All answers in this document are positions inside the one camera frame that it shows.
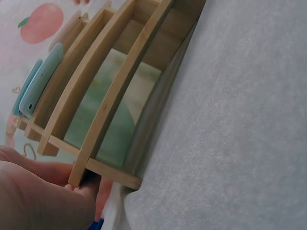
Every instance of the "curved wooden panel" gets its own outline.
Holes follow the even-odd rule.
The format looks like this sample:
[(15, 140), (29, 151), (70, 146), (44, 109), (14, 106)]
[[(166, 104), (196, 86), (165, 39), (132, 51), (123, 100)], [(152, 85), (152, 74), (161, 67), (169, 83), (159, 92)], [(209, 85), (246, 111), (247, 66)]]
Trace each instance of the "curved wooden panel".
[(163, 0), (158, 5), (128, 53), (85, 137), (85, 141), (71, 172), (69, 179), (71, 185), (79, 186), (88, 160), (96, 157), (124, 93), (163, 20), (170, 11), (173, 1)]
[[(101, 64), (104, 62), (114, 43), (118, 40), (122, 31), (132, 18), (134, 2), (135, 0), (127, 0), (120, 7), (86, 52), (84, 58), (66, 85), (46, 125), (37, 150), (40, 154), (50, 154), (50, 148), (53, 147), (48, 144), (48, 140), (51, 135), (60, 139), (65, 137), (73, 116)], [(87, 33), (85, 40), (91, 35), (92, 33)]]
[[(55, 108), (62, 92), (65, 89), (72, 74), (76, 70), (80, 61), (84, 57), (86, 51), (96, 39), (100, 31), (104, 27), (104, 14), (107, 7), (111, 5), (111, 1), (105, 3), (104, 7), (97, 15), (86, 25), (78, 37), (64, 56), (63, 61), (58, 66), (48, 83), (44, 93), (42, 94), (39, 103), (29, 121), (24, 135), (28, 138), (35, 135), (32, 126), (34, 124), (44, 128)], [(56, 149), (49, 149), (48, 155), (55, 156)]]
[(138, 190), (142, 183), (141, 179), (95, 159), (89, 159), (86, 168), (102, 177), (109, 178), (134, 190)]

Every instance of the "wooden divider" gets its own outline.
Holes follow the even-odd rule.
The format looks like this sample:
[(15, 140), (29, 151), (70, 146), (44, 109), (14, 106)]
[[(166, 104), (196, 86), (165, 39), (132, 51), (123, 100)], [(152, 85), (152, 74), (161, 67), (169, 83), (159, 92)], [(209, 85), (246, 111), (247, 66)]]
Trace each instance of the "wooden divider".
[(174, 0), (162, 0), (128, 53), (85, 137), (77, 161), (71, 172), (69, 184), (79, 186), (89, 159), (96, 157), (124, 93), (149, 45), (170, 11), (173, 2)]
[[(104, 28), (105, 10), (110, 6), (111, 1), (107, 1), (70, 46), (34, 110), (32, 118), (24, 132), (24, 135), (27, 138), (32, 139), (37, 136), (37, 133), (32, 129), (33, 125), (38, 125), (42, 128), (46, 127), (65, 86), (83, 59), (90, 45)], [(47, 155), (56, 156), (57, 152), (57, 148), (50, 147)]]
[[(134, 2), (135, 0), (127, 0), (120, 7), (86, 52), (66, 85), (46, 125), (37, 150), (40, 154), (50, 155), (50, 149), (54, 148), (48, 142), (51, 135), (59, 139), (65, 137), (69, 125), (96, 73), (132, 18)], [(55, 148), (52, 153), (57, 153), (58, 150), (58, 148)]]
[(86, 168), (98, 175), (109, 178), (124, 186), (138, 190), (141, 186), (141, 179), (123, 171), (122, 169), (107, 165), (106, 163), (89, 159)]
[(141, 117), (138, 121), (131, 147), (127, 154), (124, 169), (132, 174), (136, 173), (139, 162), (143, 154), (145, 154), (146, 147), (149, 144), (150, 136), (152, 135), (159, 115), (166, 102), (167, 96), (176, 78), (181, 62), (184, 58), (186, 50), (189, 46), (190, 40), (195, 30), (196, 23), (190, 30), (189, 34), (179, 47), (173, 60), (168, 64), (166, 70), (161, 74), (160, 80), (153, 89), (154, 92), (148, 98), (145, 107), (143, 108)]

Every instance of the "finger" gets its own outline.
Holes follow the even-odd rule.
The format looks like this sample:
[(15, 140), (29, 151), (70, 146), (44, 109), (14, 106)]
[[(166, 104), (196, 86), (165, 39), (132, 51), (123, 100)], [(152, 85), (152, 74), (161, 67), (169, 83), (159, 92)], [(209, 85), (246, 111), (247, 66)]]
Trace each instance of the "finger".
[(29, 229), (86, 230), (93, 223), (99, 178), (87, 178), (77, 191), (70, 191), (13, 163), (0, 162), (0, 170), (12, 181), (11, 186), (5, 183), (10, 195), (2, 198), (15, 197), (12, 204), (22, 204)]
[(96, 214), (95, 221), (99, 222), (102, 212), (105, 208), (106, 202), (110, 197), (113, 181), (102, 178), (99, 186), (99, 192), (96, 200)]
[(20, 165), (47, 182), (64, 186), (72, 171), (73, 165), (59, 162), (40, 162), (21, 156), (16, 150), (0, 146), (0, 160)]

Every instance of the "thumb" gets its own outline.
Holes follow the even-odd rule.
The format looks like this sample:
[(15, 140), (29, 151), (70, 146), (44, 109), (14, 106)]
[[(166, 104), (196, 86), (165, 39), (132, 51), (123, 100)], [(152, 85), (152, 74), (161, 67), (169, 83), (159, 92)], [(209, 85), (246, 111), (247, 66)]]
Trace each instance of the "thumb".
[(94, 222), (95, 203), (100, 177), (91, 174), (80, 188), (73, 191), (58, 185), (47, 184), (48, 191), (41, 204), (41, 226), (37, 229), (87, 230)]
[(7, 177), (3, 182), (7, 199), (17, 206), (11, 209), (23, 210), (12, 215), (25, 219), (29, 229), (87, 230), (94, 222), (99, 176), (89, 175), (71, 191), (10, 162), (0, 161), (0, 172)]

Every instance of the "gray cushion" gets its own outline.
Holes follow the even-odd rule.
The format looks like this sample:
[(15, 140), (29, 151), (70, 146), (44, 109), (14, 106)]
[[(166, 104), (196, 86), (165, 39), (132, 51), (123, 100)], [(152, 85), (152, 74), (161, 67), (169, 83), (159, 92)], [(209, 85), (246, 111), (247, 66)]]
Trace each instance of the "gray cushion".
[(306, 152), (307, 1), (207, 0), (119, 229), (306, 229)]

